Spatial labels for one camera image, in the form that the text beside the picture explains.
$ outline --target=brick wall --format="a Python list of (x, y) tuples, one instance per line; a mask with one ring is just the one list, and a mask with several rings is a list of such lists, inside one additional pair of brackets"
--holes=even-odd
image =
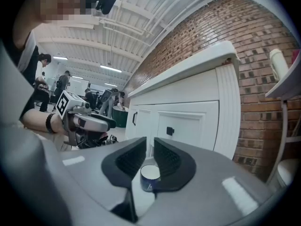
[[(147, 56), (125, 87), (126, 95), (178, 62), (218, 42), (230, 40), (241, 59), (239, 91), (241, 128), (233, 160), (266, 180), (278, 153), (282, 131), (281, 104), (265, 98), (275, 84), (269, 52), (282, 50), (291, 66), (299, 48), (282, 22), (252, 0), (216, 0), (202, 7), (170, 32)], [(300, 115), (301, 101), (290, 101), (289, 134)], [(286, 146), (284, 157), (300, 147)]]

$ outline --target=green trash can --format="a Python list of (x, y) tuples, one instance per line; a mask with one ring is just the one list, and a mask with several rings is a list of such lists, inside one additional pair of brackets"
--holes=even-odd
[(127, 126), (127, 114), (127, 108), (125, 111), (122, 111), (118, 108), (118, 106), (113, 106), (112, 118), (116, 121), (117, 127), (125, 128)]

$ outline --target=shelf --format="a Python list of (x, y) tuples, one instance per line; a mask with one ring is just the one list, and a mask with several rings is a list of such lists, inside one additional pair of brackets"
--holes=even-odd
[(299, 142), (301, 141), (301, 136), (298, 137), (287, 137), (285, 142), (290, 143), (290, 142)]
[(289, 100), (301, 95), (301, 53), (298, 54), (286, 75), (268, 92), (265, 97)]
[(230, 41), (223, 41), (179, 62), (129, 93), (128, 97), (138, 96), (195, 74), (215, 69), (222, 66), (228, 58), (231, 59), (231, 63), (234, 65), (238, 79), (239, 59), (236, 50)]

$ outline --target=blue cup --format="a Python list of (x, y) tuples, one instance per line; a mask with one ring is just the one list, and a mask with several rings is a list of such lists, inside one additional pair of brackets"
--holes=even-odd
[(160, 181), (159, 167), (145, 165), (140, 170), (140, 183), (142, 190), (152, 192), (154, 185)]

